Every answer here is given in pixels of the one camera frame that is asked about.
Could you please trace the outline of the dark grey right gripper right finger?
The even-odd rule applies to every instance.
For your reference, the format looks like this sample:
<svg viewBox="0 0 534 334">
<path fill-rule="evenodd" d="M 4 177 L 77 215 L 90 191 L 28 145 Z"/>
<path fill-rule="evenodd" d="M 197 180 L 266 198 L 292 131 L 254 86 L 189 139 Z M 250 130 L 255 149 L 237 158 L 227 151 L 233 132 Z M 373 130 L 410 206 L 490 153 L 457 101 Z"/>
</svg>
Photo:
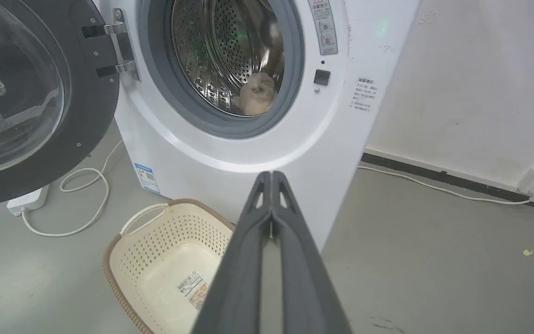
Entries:
<svg viewBox="0 0 534 334">
<path fill-rule="evenodd" d="M 271 174 L 271 215 L 280 246 L 283 332 L 350 334 L 350 324 L 287 177 Z"/>
</svg>

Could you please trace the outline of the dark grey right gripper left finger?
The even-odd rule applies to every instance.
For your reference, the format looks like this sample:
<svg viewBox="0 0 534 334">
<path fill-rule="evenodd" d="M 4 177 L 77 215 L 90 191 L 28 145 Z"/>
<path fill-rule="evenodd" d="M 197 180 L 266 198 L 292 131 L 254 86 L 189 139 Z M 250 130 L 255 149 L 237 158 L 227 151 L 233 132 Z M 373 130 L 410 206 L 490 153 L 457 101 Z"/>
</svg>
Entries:
<svg viewBox="0 0 534 334">
<path fill-rule="evenodd" d="M 270 217 L 271 173 L 260 173 L 251 188 L 199 311 L 193 334 L 258 334 L 265 224 Z"/>
</svg>

